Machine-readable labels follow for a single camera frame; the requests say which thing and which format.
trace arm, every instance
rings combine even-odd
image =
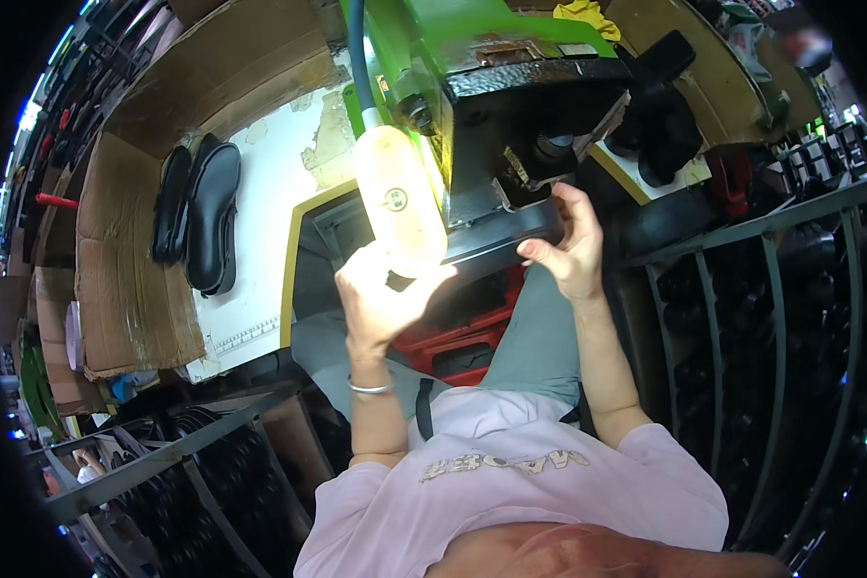
[[[424,313],[434,291],[456,274],[450,265],[419,277],[398,292],[388,287],[387,254],[374,241],[357,250],[335,275],[347,319],[347,353],[353,387],[389,387],[385,352],[399,333]],[[391,389],[350,393],[350,466],[375,461],[394,468],[407,454],[407,422]]]
[[[384,359],[360,359],[351,352],[350,373],[354,387],[383,387],[391,383]],[[391,389],[383,393],[350,392],[350,431],[351,466],[376,461],[394,468],[407,454],[407,422]]]
[[[96,456],[93,455],[93,452],[86,449],[85,447],[81,447],[79,449],[75,449],[73,454],[76,457],[83,458],[83,460],[87,463],[87,465],[93,468],[93,471],[97,473],[97,475],[104,475],[106,473],[106,468],[100,463],[99,460],[96,459]]]
[[[626,434],[652,420],[639,405],[630,364],[619,345],[606,299],[573,305],[581,386],[601,441],[613,449]]]
[[[639,405],[630,365],[619,345],[601,286],[601,226],[583,191],[556,183],[553,196],[566,226],[557,246],[531,238],[520,243],[525,264],[545,266],[571,302],[584,397],[601,441],[616,449],[626,434],[652,420]]]

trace shoe insole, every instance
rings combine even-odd
[[[232,143],[220,144],[203,161],[189,203],[186,237],[186,279],[206,295],[224,293],[226,273],[233,269],[235,193],[241,177],[241,153]]]
[[[183,261],[183,258],[186,256],[186,222],[188,221],[189,203],[192,202],[193,191],[199,172],[202,170],[202,163],[205,162],[218,145],[218,137],[209,132],[202,137],[202,142],[199,143],[196,149],[196,156],[193,157],[193,168],[189,171],[189,179],[186,180],[186,191],[183,197],[181,197],[182,202],[177,209],[176,222],[173,226],[173,235],[170,243],[170,258],[173,263]]]
[[[180,199],[185,194],[186,181],[189,179],[189,167],[192,155],[185,146],[178,146],[167,159],[163,169],[161,190],[154,202],[154,229],[150,243],[150,258],[155,263],[170,264],[170,243],[173,238],[173,223]]]

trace gray pants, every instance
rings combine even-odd
[[[347,325],[339,310],[313,315],[292,326],[293,359],[349,420],[346,336]],[[386,362],[394,391],[409,420],[414,415],[420,380],[429,376],[392,360]],[[558,292],[552,275],[534,264],[526,272],[508,330],[479,387],[539,393],[574,407],[578,403],[580,375],[571,304]],[[449,388],[438,379],[433,382],[431,401]]]

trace white work surface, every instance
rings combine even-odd
[[[335,62],[348,65],[347,53]],[[229,139],[241,152],[236,280],[224,295],[193,291],[206,350],[185,366],[193,383],[289,345],[301,214],[355,188],[342,98],[348,83],[283,105]]]
[[[592,146],[590,155],[639,204],[655,201],[655,199],[664,197],[671,192],[686,189],[690,185],[713,177],[710,168],[706,165],[704,156],[698,155],[675,173],[674,180],[670,184],[664,187],[653,187],[640,176],[637,159],[614,155],[604,144],[604,141],[598,141]]]

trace pink t-shirt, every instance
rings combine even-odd
[[[412,451],[395,468],[361,463],[318,488],[294,575],[423,576],[453,538],[516,522],[590,523],[722,549],[722,491],[668,430],[637,427],[613,450],[559,423],[565,410],[537,394],[441,394],[431,407],[435,435],[418,444],[413,423]]]

